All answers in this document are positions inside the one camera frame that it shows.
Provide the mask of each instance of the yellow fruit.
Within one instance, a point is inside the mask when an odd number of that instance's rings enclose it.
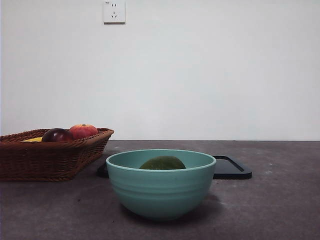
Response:
[[[41,142],[41,140],[42,140],[42,136],[36,137],[36,138],[27,139],[27,140],[23,140],[22,142]]]

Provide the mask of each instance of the bowl rim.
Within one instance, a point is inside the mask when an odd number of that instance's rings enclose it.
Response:
[[[203,165],[203,166],[189,167],[189,168],[183,168],[183,169],[166,169],[166,170],[140,169],[140,168],[127,167],[127,166],[119,166],[119,165],[116,165],[116,164],[113,164],[112,162],[110,162],[111,158],[118,156],[118,155],[134,153],[134,152],[147,152],[147,151],[173,151],[173,152],[195,153],[195,154],[200,154],[200,155],[204,155],[206,157],[209,157],[213,161],[211,163]],[[215,157],[213,157],[209,154],[203,153],[203,152],[192,151],[192,150],[183,150],[183,149],[166,149],[166,148],[151,148],[151,149],[138,149],[138,150],[123,151],[123,152],[119,152],[119,153],[113,154],[111,156],[108,156],[105,161],[106,161],[107,166],[110,165],[110,166],[118,168],[118,169],[137,171],[137,172],[149,172],[149,173],[150,172],[152,172],[152,173],[187,172],[187,171],[193,171],[193,170],[197,170],[197,169],[208,168],[212,165],[215,165],[217,162]]]

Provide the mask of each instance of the table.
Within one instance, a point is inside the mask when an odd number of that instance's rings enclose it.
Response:
[[[232,156],[252,169],[245,180],[213,180],[193,211],[152,222],[120,205],[107,156],[137,149],[183,149]],[[319,141],[111,140],[103,156],[66,182],[0,182],[2,240],[318,240]]]

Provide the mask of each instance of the black tray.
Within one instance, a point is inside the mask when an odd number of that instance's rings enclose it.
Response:
[[[252,171],[238,160],[229,156],[213,155],[216,159],[213,179],[250,179]],[[97,175],[108,178],[107,164],[104,163],[97,170]]]

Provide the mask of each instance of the basket rim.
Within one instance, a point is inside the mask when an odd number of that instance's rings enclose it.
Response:
[[[50,130],[51,128],[39,128],[29,131],[23,131],[19,133],[13,133],[8,135],[3,135],[1,137],[15,137],[19,135],[26,135],[29,133],[37,131]],[[59,142],[43,142],[43,141],[0,141],[0,147],[5,146],[20,146],[20,147],[48,147],[48,148],[70,148],[70,147],[83,147],[91,145],[92,143],[99,141],[101,139],[109,138],[115,131],[109,128],[97,127],[99,133],[93,136],[88,136],[85,138],[76,139],[73,141],[59,141]]]

